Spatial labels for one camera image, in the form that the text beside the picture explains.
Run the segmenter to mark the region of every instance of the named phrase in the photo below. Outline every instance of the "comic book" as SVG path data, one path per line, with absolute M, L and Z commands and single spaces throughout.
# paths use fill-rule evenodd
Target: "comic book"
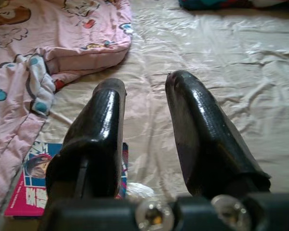
M 38 218 L 43 215 L 47 203 L 45 174 L 47 166 L 61 149 L 62 144 L 35 141 L 26 158 L 21 176 L 4 215 L 14 218 Z M 121 186 L 117 199 L 126 194 L 128 170 L 128 146 L 123 143 Z

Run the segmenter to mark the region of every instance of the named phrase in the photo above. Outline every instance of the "metal screw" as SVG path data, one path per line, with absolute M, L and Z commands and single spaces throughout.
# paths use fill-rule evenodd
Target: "metal screw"
M 172 209 L 158 198 L 143 200 L 136 209 L 135 218 L 141 231 L 170 231 L 174 223 Z
M 211 200 L 219 219 L 235 231 L 250 231 L 251 219 L 245 206 L 229 195 L 218 195 Z

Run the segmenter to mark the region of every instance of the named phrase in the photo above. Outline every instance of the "black plastic part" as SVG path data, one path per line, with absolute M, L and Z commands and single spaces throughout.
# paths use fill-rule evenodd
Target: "black plastic part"
M 203 197 L 181 197 L 174 204 L 174 231 L 233 231 L 225 225 Z
M 167 77 L 166 94 L 183 177 L 192 195 L 242 197 L 269 191 L 269 175 L 199 79 L 175 71 Z
M 250 194 L 242 203 L 251 216 L 254 231 L 289 231 L 289 193 Z
M 126 200 L 61 200 L 52 205 L 39 231 L 139 231 L 134 207 Z
M 113 197 L 121 176 L 125 87 L 119 79 L 100 83 L 69 128 L 63 147 L 46 172 L 47 193 L 55 182 L 73 187 L 77 197 Z M 85 179 L 76 188 L 78 175 Z

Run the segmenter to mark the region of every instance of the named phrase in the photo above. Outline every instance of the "cartoon print blanket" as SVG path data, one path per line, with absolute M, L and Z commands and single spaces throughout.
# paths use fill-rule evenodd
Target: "cartoon print blanket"
M 6 0 L 0 8 L 0 206 L 54 93 L 131 45 L 128 0 Z

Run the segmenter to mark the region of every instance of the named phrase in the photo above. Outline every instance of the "bed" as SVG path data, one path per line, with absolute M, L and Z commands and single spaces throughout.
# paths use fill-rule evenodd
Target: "bed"
M 289 193 L 289 8 L 189 12 L 177 0 L 131 0 L 131 7 L 133 39 L 124 61 L 57 92 L 37 140 L 62 142 L 94 87 L 119 78 L 128 93 L 128 182 L 146 185 L 167 200 L 187 195 L 164 90 L 167 74 L 185 69 L 206 85 L 237 126 L 272 176 L 271 191 Z M 0 230 L 37 224 L 8 221 L 3 210 Z

